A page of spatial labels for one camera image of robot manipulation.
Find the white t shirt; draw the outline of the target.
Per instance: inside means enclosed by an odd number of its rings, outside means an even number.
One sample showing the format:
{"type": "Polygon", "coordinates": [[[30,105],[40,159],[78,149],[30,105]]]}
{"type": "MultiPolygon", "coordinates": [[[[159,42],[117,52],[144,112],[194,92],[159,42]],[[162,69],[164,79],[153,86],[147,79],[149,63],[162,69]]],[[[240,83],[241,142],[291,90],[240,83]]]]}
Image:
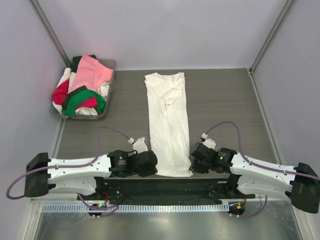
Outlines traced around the white t shirt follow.
{"type": "Polygon", "coordinates": [[[144,76],[148,103],[149,139],[157,157],[157,174],[188,178],[190,136],[185,74],[144,76]]]}

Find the clear plastic bin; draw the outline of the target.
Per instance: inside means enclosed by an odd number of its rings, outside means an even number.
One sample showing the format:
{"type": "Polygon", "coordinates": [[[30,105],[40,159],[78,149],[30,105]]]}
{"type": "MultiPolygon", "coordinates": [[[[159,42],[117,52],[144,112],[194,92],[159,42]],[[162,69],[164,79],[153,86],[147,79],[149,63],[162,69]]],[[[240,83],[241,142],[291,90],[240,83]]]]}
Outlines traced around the clear plastic bin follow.
{"type": "Polygon", "coordinates": [[[50,106],[50,114],[53,115],[54,117],[57,117],[59,119],[72,119],[72,120],[100,120],[100,119],[104,119],[107,115],[107,110],[108,110],[108,106],[109,106],[109,101],[110,101],[110,97],[112,95],[112,91],[115,88],[115,74],[116,74],[116,66],[117,66],[117,61],[114,59],[107,59],[107,58],[99,58],[98,61],[104,65],[105,67],[112,69],[112,78],[109,82],[109,90],[108,90],[108,94],[106,96],[106,104],[105,104],[105,108],[102,112],[102,114],[99,115],[81,115],[81,114],[76,114],[73,116],[65,116],[60,114],[53,105],[50,106]]]}

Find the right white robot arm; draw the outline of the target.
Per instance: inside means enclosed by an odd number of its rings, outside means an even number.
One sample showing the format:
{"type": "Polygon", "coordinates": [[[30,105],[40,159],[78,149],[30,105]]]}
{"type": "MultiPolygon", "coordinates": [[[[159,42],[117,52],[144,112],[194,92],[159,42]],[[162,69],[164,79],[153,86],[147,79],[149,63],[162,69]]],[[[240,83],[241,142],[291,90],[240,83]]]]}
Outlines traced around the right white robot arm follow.
{"type": "Polygon", "coordinates": [[[227,198],[261,195],[290,201],[297,209],[317,214],[320,208],[320,178],[305,163],[278,165],[257,160],[232,149],[215,150],[205,142],[191,153],[191,169],[200,174],[210,171],[229,175],[227,198]]]}

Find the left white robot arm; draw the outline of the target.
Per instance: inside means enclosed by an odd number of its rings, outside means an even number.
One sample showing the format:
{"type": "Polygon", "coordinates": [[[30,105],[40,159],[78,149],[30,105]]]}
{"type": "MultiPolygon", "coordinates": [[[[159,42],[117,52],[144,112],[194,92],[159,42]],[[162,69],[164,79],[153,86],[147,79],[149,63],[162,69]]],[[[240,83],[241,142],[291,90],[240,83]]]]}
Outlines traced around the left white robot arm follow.
{"type": "Polygon", "coordinates": [[[26,165],[24,196],[37,198],[49,193],[81,194],[100,200],[107,192],[97,178],[126,178],[154,175],[158,163],[152,150],[115,150],[97,158],[58,159],[37,154],[26,165]]]}

